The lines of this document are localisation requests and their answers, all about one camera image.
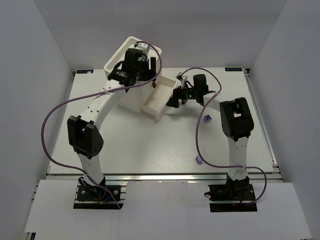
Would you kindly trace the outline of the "white bottom drawer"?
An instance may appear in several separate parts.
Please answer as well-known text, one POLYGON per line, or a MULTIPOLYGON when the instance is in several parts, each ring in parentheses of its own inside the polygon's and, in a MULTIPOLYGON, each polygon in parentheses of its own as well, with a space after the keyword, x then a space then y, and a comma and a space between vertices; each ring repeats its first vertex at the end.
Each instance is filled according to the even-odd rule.
POLYGON ((176 79, 160 76, 156 81, 156 87, 142 105, 142 112, 150 115, 158 122, 166 112, 167 102, 178 85, 179 83, 176 79))

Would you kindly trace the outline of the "purple lego brick hollow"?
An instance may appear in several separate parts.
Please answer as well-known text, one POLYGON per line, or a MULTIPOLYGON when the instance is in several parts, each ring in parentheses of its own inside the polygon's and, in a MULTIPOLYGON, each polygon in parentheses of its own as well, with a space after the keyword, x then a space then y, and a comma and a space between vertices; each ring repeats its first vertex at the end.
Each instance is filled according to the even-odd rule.
POLYGON ((203 117, 203 121, 207 124, 207 123, 210 123, 212 121, 212 118, 210 115, 205 115, 203 117))

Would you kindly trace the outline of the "light purple lego brick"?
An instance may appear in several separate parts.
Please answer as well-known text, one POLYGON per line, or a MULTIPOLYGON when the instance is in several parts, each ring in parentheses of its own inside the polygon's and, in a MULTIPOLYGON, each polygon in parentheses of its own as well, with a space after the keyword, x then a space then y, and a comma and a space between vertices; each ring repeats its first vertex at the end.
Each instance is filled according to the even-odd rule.
POLYGON ((203 160, 201 159, 201 157, 200 157, 199 155, 197 155, 197 156, 195 157, 195 161, 196 161, 196 163, 197 163, 198 165, 201 165, 201 164, 203 163, 203 160))

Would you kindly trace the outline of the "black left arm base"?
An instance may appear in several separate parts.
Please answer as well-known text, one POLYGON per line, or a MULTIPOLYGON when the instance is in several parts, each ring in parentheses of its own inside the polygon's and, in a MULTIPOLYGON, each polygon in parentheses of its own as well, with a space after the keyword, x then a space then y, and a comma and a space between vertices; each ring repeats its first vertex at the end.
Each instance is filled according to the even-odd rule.
POLYGON ((111 184, 104 187, 111 193, 96 185, 90 185, 81 176, 78 179, 73 208, 78 210, 120 210, 124 205, 125 186, 111 184))

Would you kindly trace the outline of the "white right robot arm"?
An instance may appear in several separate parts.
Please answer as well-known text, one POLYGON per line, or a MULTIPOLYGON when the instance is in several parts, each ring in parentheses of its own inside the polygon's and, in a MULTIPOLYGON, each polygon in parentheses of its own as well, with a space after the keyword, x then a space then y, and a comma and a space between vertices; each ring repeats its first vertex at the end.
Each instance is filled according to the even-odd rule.
POLYGON ((166 105, 172 108, 179 108, 188 100, 195 100, 203 106, 195 130, 196 149, 199 152, 199 126, 202 115, 207 108, 218 111, 221 119, 221 127, 228 140, 229 147, 229 165, 216 166, 220 169, 228 169, 227 178, 231 181, 247 180, 247 144, 251 131, 254 129, 254 121, 251 115, 246 98, 239 97, 233 100, 224 100, 219 90, 209 90, 207 78, 204 74, 193 76, 193 86, 187 84, 177 87, 173 90, 172 96, 166 105))

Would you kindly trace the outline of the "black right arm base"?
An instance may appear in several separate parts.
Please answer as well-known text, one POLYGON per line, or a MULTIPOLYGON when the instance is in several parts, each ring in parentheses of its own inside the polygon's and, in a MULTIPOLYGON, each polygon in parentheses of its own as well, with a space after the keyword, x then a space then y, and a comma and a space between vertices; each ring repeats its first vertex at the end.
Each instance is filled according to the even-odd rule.
POLYGON ((212 213, 257 212, 256 196, 249 177, 232 180, 229 176, 224 184, 211 184, 204 193, 209 198, 212 213))

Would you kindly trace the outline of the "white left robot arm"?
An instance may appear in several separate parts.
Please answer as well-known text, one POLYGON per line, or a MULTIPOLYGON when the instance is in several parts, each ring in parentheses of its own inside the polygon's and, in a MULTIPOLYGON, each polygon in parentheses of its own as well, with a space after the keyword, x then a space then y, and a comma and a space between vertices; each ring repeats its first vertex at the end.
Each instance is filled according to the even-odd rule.
POLYGON ((149 50, 145 43, 128 48, 124 59, 107 76, 104 94, 96 97, 80 115, 67 120, 68 141, 80 159, 87 184, 94 181, 105 185, 99 153, 104 145, 100 128, 106 116, 137 81, 147 82, 156 76, 156 58, 149 57, 149 50))

